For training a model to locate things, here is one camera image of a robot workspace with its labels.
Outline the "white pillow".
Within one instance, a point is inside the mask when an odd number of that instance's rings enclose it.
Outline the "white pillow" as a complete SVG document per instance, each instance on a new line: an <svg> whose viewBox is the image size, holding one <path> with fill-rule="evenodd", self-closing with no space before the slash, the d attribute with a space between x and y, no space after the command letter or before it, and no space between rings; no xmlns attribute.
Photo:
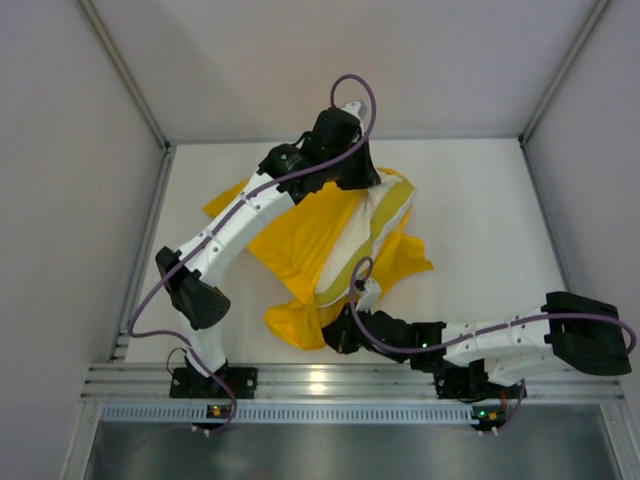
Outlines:
<svg viewBox="0 0 640 480"><path fill-rule="evenodd" d="M415 191L408 179L383 174L380 184L361 192L321 267L314 290L317 307L329 307L348 294L352 272L364 257L382 261L386 288L432 268L424 242L405 234Z"/></svg>

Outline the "yellow Pikachu pillowcase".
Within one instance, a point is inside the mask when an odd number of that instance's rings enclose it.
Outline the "yellow Pikachu pillowcase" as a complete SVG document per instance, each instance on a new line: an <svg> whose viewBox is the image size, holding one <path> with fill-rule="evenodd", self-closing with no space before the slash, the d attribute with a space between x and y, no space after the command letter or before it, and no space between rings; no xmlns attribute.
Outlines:
<svg viewBox="0 0 640 480"><path fill-rule="evenodd" d="M390 168L378 169L383 174L401 173ZM364 190L343 191L328 183L319 192L307 196L298 206L278 217L249 244L249 252L266 266L287 288L293 298L286 304L269 308L264 322L272 334L284 342L302 349L317 350L325 345L322 329L338 317L348 294L326 308L315 304L314 290L321 267L330 247L355 208ZM383 283L382 261L373 260L373 274L388 294L399 281L386 288Z"/></svg>

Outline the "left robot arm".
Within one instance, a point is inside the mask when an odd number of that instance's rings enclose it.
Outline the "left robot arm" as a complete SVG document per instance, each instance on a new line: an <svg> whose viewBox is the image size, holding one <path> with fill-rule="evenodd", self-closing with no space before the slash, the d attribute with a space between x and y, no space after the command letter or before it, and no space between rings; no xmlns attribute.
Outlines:
<svg viewBox="0 0 640 480"><path fill-rule="evenodd" d="M341 190L376 186L369 144L363 140L366 108L359 101L322 111L301 145L273 147L248 183L192 240L162 248L155 261L190 344L187 364L199 375L220 374L227 363L221 321L230 300L218 289L225 270L278 217L327 183Z"/></svg>

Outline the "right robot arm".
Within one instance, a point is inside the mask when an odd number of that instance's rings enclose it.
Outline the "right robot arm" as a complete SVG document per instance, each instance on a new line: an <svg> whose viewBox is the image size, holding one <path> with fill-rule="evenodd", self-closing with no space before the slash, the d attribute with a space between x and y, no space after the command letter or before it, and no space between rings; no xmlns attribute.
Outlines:
<svg viewBox="0 0 640 480"><path fill-rule="evenodd" d="M549 373L627 375L637 342L615 306L563 291L529 314L485 324L408 323L345 305L322 335L339 354L365 349L428 373L438 398L466 403L516 399L526 393L521 381Z"/></svg>

